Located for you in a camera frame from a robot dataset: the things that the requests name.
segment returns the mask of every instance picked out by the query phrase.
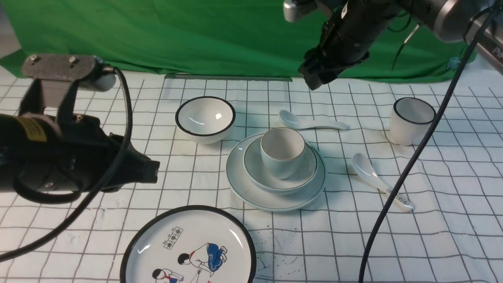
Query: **cup with black rim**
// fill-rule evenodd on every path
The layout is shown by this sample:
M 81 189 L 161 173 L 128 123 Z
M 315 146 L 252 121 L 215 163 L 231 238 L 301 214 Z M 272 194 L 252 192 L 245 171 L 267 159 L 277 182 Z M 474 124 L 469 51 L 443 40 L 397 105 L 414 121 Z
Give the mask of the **cup with black rim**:
M 435 109 L 426 101 L 404 97 L 395 101 L 389 122 L 389 141 L 400 146 L 410 146 L 426 134 Z

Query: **white plate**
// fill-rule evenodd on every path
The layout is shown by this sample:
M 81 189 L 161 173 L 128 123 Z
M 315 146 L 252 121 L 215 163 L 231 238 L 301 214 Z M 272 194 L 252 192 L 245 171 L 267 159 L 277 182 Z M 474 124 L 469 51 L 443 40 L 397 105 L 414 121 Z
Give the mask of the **white plate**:
M 289 178 L 279 180 L 269 173 L 262 162 L 261 140 L 262 138 L 258 138 L 251 143 L 243 158 L 245 171 L 255 185 L 271 193 L 288 194 L 302 189 L 312 179 L 317 167 L 317 158 L 311 147 L 306 147 L 300 168 Z
M 257 267 L 248 231 L 214 207 L 172 209 L 147 223 L 129 244 L 121 283 L 247 283 Z
M 309 184 L 298 192 L 280 195 L 272 194 L 258 188 L 248 178 L 243 165 L 243 155 L 246 149 L 261 138 L 263 134 L 247 137 L 238 143 L 229 154 L 227 160 L 227 178 L 229 179 L 232 191 L 249 205 L 265 211 L 290 211 L 300 209 L 319 196 L 325 188 L 326 166 L 319 153 L 315 152 L 320 168 L 316 170 L 313 179 Z

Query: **tablecloth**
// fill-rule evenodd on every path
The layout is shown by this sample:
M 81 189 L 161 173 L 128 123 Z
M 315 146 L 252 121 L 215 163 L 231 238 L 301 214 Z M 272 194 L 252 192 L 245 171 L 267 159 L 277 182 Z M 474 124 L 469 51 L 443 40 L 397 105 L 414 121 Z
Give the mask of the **tablecloth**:
M 30 80 L 0 80 L 0 111 L 14 114 Z M 120 263 L 137 231 L 171 208 L 203 204 L 230 212 L 250 232 L 257 251 L 255 282 L 355 282 L 364 244 L 386 195 L 351 169 L 351 157 L 370 157 L 393 186 L 414 147 L 391 144 L 395 100 L 417 97 L 438 108 L 447 84 L 390 85 L 336 80 L 316 91 L 293 82 L 128 81 L 134 106 L 133 145 L 161 163 L 156 184 L 130 184 L 100 193 L 56 240 L 0 263 L 3 283 L 118 282 Z M 367 281 L 498 282 L 503 280 L 503 88 L 472 82 L 456 89 L 445 118 L 401 189 L 414 205 L 393 205 L 370 253 Z M 76 112 L 98 117 L 105 132 L 122 134 L 122 92 L 79 91 Z M 224 141 L 197 145 L 175 125 L 179 105 L 216 96 L 236 110 Z M 304 130 L 328 170 L 325 192 L 288 213 L 254 209 L 232 193 L 225 165 L 246 136 L 280 126 L 278 112 L 344 122 L 351 129 Z M 0 195 L 0 251 L 35 240 L 59 224 L 78 201 L 38 205 Z

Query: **cartoon illustration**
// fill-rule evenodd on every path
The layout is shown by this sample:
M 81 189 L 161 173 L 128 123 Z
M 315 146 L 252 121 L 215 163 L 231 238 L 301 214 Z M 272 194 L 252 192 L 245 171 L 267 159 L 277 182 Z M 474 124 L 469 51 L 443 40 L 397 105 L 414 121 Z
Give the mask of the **cartoon illustration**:
M 218 248 L 216 244 L 206 243 L 190 254 L 183 253 L 178 257 L 179 264 L 192 264 L 198 267 L 198 273 L 205 270 L 210 277 L 227 261 L 227 249 L 224 246 Z
M 166 268 L 154 270 L 152 277 L 155 279 L 155 283 L 179 283 L 184 280 L 183 276 Z

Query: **spoon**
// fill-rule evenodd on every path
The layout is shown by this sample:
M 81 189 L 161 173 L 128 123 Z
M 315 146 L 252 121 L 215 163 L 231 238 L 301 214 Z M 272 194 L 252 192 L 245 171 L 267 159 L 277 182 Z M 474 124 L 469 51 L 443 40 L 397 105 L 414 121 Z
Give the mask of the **spoon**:
M 374 167 L 370 163 L 370 160 L 361 153 L 357 153 L 353 156 L 353 169 L 356 174 L 360 176 L 364 181 L 378 188 L 383 193 L 390 195 L 392 189 L 384 183 L 379 176 L 377 176 Z M 395 202 L 398 202 L 407 212 L 411 211 L 412 203 L 408 201 L 405 197 L 399 193 L 395 197 Z
M 311 120 L 306 118 L 301 118 L 293 114 L 292 112 L 281 110 L 280 111 L 280 120 L 281 122 L 294 130 L 303 130 L 303 129 L 337 129 L 337 130 L 346 130 L 348 126 L 344 123 L 337 121 L 319 121 L 319 120 Z

